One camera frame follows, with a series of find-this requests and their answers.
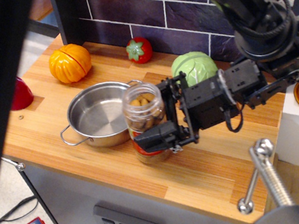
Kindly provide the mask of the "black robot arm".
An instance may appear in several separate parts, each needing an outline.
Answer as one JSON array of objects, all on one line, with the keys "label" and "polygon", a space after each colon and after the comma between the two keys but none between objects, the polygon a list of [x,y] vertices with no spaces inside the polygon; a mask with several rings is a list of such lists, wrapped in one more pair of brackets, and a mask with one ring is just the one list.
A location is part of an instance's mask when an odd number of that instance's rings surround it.
[{"label": "black robot arm", "polygon": [[147,153],[198,141],[199,131],[232,118],[243,108],[265,104],[274,94],[299,82],[299,16],[289,0],[211,0],[234,29],[242,54],[227,70],[194,86],[185,73],[157,85],[167,121],[134,137]]}]

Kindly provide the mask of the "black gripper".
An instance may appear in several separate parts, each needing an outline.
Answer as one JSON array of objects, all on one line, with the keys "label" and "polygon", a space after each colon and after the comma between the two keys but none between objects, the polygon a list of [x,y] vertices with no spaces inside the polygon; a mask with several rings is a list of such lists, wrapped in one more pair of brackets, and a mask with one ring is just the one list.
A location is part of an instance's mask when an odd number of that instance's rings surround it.
[{"label": "black gripper", "polygon": [[181,72],[158,84],[165,102],[167,121],[134,137],[145,152],[171,149],[174,152],[189,143],[197,143],[199,131],[225,122],[231,132],[242,124],[232,126],[232,118],[242,116],[243,108],[254,109],[266,103],[261,94],[267,83],[258,65],[251,60],[234,64],[227,70],[188,86]]}]

